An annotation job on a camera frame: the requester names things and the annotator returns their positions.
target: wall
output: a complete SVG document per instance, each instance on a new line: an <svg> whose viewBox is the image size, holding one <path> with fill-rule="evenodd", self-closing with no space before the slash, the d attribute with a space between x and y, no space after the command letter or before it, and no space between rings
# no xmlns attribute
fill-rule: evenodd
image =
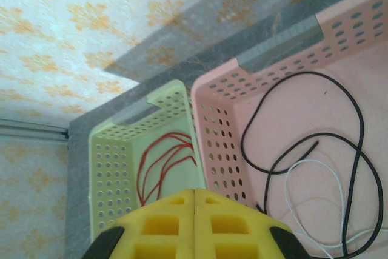
<svg viewBox="0 0 388 259"><path fill-rule="evenodd" d="M0 0L0 118L66 127L298 1Z"/></svg>
<svg viewBox="0 0 388 259"><path fill-rule="evenodd" d="M1 258L62 258L67 146L0 140Z"/></svg>

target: wire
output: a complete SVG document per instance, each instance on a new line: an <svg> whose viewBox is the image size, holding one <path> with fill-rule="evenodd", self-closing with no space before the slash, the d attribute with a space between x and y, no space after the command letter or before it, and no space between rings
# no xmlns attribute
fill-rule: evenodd
<svg viewBox="0 0 388 259"><path fill-rule="evenodd" d="M328 168L334 175L337 183L338 183L338 187L339 187L339 194L341 196L341 221L343 222L344 220L344 213L345 213L345 205L344 205L344 194L343 194L343 188L342 188L342 185L341 185L341 182L340 182L340 179L339 179L339 176L338 174L327 164L323 163L322 161L320 160L316 160L316 159L304 159L304 160L300 160L298 162L296 162L294 165L292 165L289 170L287 171L287 174L286 174L286 180L284 182L284 197L286 198L286 203L287 203L287 206L289 208L289 210L291 211L291 214L292 214L292 217L294 218L294 220L296 221L296 223L298 224L298 226L302 229L303 233L301 232L293 232L294 234L297 234L297 235L302 235L308 239L310 239L311 241L313 241L329 258L333 258L327 251L326 249L335 249L335 248L338 248L338 247L342 247L342 243L340 244L331 244L331 245L328 245L328 244L322 244L320 242L318 242L318 240L316 240L315 238L313 238L310 234L308 234L308 232L305 230L305 228L303 227L303 225L301 224L298 216L296 215L295 213L295 210L292 206L292 203L290 202L290 199L289 199L289 192L288 192L288 188L287 188L287 183L288 183L288 180L289 180L289 176L290 176L290 173L291 171L299 164L302 164L302 163L318 163L318 164L321 164L323 166L325 166L326 168ZM357 238L361 237L362 235L365 235L365 234L368 234L370 232L373 232L373 229L368 229L368 230L364 230L362 232L358 232L356 235L354 235L353 237L349 238L346 240L346 243L349 244L351 243L352 241L356 240ZM380 229L380 232L388 232L388 229Z"/></svg>
<svg viewBox="0 0 388 259"><path fill-rule="evenodd" d="M294 78L298 75L315 75L315 76L320 76L328 81L330 81L331 83L333 83L334 85L336 85L339 89L341 89L341 91L348 97L348 99L350 100L350 102L353 104L355 110L356 110L356 113L358 115L358 119L359 119L359 123L360 123L360 134L359 134L359 137L358 137L358 143L357 145L355 145L353 142L351 142L350 140L348 140L347 138L341 136L341 135L337 135L335 133L329 133L329 132L320 132L320 133L315 133L315 134L312 134L312 135L309 135L309 136L306 136L305 138L299 140L298 142L296 142L294 145L292 145L289 149L287 149L276 161L275 163L272 165L271 169L270 170L266 170L266 169L263 169L257 165L255 165L250 159L249 157L246 155L246 151L245 151L245 148L244 148L244 142L245 142L245 138L247 136L247 132L249 131L253 121L255 120L261 106L263 105L263 102L264 100L267 98L267 96L269 95L270 92L272 92L276 87L278 87L281 83L287 81L288 79L290 78ZM364 118L363 118L363 114L361 112L361 109L359 107L359 105L357 104L357 102L355 101L354 97L345 89L345 87L343 87L338 81L336 81L335 79L325 75L325 74L322 74L322 73L319 73L319 72L299 72L299 73L296 73L294 75L290 75L288 77L285 77L283 78L282 80L278 81L276 84L274 84L273 86L271 86L271 88L264 94L264 96L261 98L261 101L259 102L257 108L255 109L251 119L249 120L246 128L244 129L243 133L242 133L242 137L241 137L241 143L240 143L240 149L241 149L241 153L242 153L242 157L245 159L245 161L248 163L248 165L250 165L251 167L253 167L254 169L260 171L260 172L263 172L263 173L266 173L267 174L267 181L266 181L266 188L265 188L265 191L264 191L264 205L263 205L263 209L262 211L266 214L267 213L267 197L268 197L268 191L269 191L269 186L270 186L270 178L272 175L279 175L279 174L284 174L286 173L290 168L288 169L284 169L284 170L277 170L275 171L275 168L276 166L283 160L284 157L287 156L288 153L290 153L294 148L296 148L297 146L299 146L301 143L309 140L309 139L312 139L312 138L316 138L316 137L319 137L319 136L331 136L331 137L334 137L336 139L339 139L341 141L344 141L345 143L347 143L350 147L352 147L353 149L355 149L356 151L356 154L355 154L355 158L354 158L354 161L353 161L353 167L352 167L352 174L351 174L351 177L350 177L350 183L349 183L349 191L348 191L348 196L347 196L347 203L346 203L346 209L345 209L345 213L344 213L344 220L343 220L343 225L341 226L342 228L342 234L341 234L341 242L342 242L342 249L343 249L343 253L344 255L343 256L340 256L340 257L336 257L335 259L349 259L349 258L353 258L361 253L363 253L366 249L368 249L370 247L370 245L372 245L372 243L375 241L380 229L381 229L381 225L382 225L382 222L383 222L383 213L384 213L384 198L383 198L383 187L381 185L381 180L380 180L380 177L376 171L376 169L374 168L372 162L369 160L369 158L365 155L365 153L362 151L362 145L363 145L363 141L364 141ZM319 141L316 141L314 143L314 145L309 149L309 151L307 151L303 157L306 158L307 155L318 145ZM349 216L350 216L350 209L351 209L351 206L352 206L352 198L353 198L353 191L354 191L354 185L355 185L355 177L356 177L356 172L357 172L357 167L358 167L358 162L360 160L360 157L363 158L363 160L365 160L365 162L367 163L369 169L371 170L373 176L374 176L374 179L375 179L375 182L376 182L376 186L377 186L377 193L378 193L378 218L377 218L377 221L376 221L376 226L375 228L373 229L373 232L370 236L370 238L367 240L367 242L361 246L358 250L354 251L354 252L351 252L351 253L348 253L347 251L347 246L346 246L346 238L347 238L347 227L348 227L348 223L349 223Z"/></svg>
<svg viewBox="0 0 388 259"><path fill-rule="evenodd" d="M167 150L166 152L164 152L156 161L154 161L146 170L145 172L145 175L144 175L144 179L143 179L143 183L142 183L142 187L140 186L140 176L141 176L141 173L142 173L142 170L144 168L144 165L146 163L146 159L147 159L147 155L148 153L156 146L158 145L159 143L161 143L162 141L166 140L166 139L169 139L169 138L173 138L177 141L180 142L180 144L177 144L173 147L171 147L169 150ZM185 160L189 159L189 160L192 160L194 165L196 165L196 161L194 159L194 157L192 156L185 156L184 158L181 158L179 159L178 161L175 161L173 162L172 164L168 165L169 162L172 161L172 159L177 155L179 154L182 150L184 149L190 149L191 151L193 151L193 144L191 143L191 137L189 135L186 135L184 133L178 133L178 132L170 132L170 133L167 133L167 134L164 134L163 136L159 137L157 140L155 140L154 142L152 142L147 148L146 150L143 152L143 154L141 155L141 159L140 159L140 164L139 164L139 168L138 168L138 173L137 173L137 177L136 177L136 191L138 193L138 197L139 197L139 201L140 201L140 205L141 206L144 206L146 205L146 202L149 200L149 198L152 196L152 194L158 190L158 193L156 195L156 199L158 200L161 196L161 190L162 190L162 185L163 185L163 182L164 182L164 179L167 175L167 173L169 172L169 170L179 164L179 163L182 163L184 162ZM155 167L156 164L158 164L161 160L163 160L164 158L167 158L167 160L164 162L163 166L162 166L162 169L161 169L161 173L159 174L159 180L158 182L155 184L155 186L153 187L153 189L148 193L148 195L145 197L145 191L146 191L146 180L147 180L147 177L151 171L151 169L153 167Z"/></svg>

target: plastic basket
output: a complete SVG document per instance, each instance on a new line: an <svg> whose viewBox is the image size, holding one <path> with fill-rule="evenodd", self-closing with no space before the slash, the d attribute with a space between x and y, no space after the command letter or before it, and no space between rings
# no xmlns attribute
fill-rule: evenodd
<svg viewBox="0 0 388 259"><path fill-rule="evenodd" d="M374 161L379 158L386 161L378 145L388 142L384 131L388 128L388 0L343 0L317 13L316 18L324 34L318 44L257 73L248 73L239 66L237 59L231 59L195 81L193 110L208 189L252 208L256 203L262 203L266 175L244 161L240 151L241 135L263 94L281 78L301 71L317 70L330 75L354 94L366 111L364 117L369 126L365 137L369 142L364 147ZM333 107L335 116L329 110ZM359 129L356 115L351 110L349 100L332 84L314 77L294 77L279 86L263 105L260 116L252 125L257 130L251 130L246 139L247 154L255 164L270 169L293 142L317 129L334 129L356 140ZM337 141L321 144L324 143L322 147L334 157L330 160L352 160L354 152L345 145L339 146ZM305 151L294 151L289 165ZM322 153L321 156L319 153L314 155L327 160ZM343 163L339 164L336 167L340 170L345 167ZM287 167L287 164L282 165L280 169ZM380 165L383 177L388 175L384 165ZM346 181L350 176L349 164L342 170ZM273 202L278 207L271 208L275 218L284 216L287 209L283 184L278 183L282 179L280 175L273 179L275 182L269 193L269 197L278 198ZM370 180L366 181L361 185L370 183ZM299 187L300 200L317 187L314 181L303 189ZM373 199L370 203L376 208Z"/></svg>
<svg viewBox="0 0 388 259"><path fill-rule="evenodd" d="M140 207L136 193L140 157L154 140L165 133L181 132L192 137L194 153L185 149L176 158L192 155L198 167L189 161L173 167L164 180L162 197L184 189L204 188L190 106L184 84L173 80L92 130L89 136L92 238L107 224ZM175 144L176 141L169 139L151 150L145 168ZM150 172L146 193L159 180L160 170L161 165Z"/></svg>

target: yellow object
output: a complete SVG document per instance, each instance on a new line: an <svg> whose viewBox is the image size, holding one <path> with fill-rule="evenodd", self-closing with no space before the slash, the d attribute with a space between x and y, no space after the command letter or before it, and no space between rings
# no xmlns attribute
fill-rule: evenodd
<svg viewBox="0 0 388 259"><path fill-rule="evenodd" d="M110 259L283 259L270 228L285 224L209 190L184 190L116 220Z"/></svg>

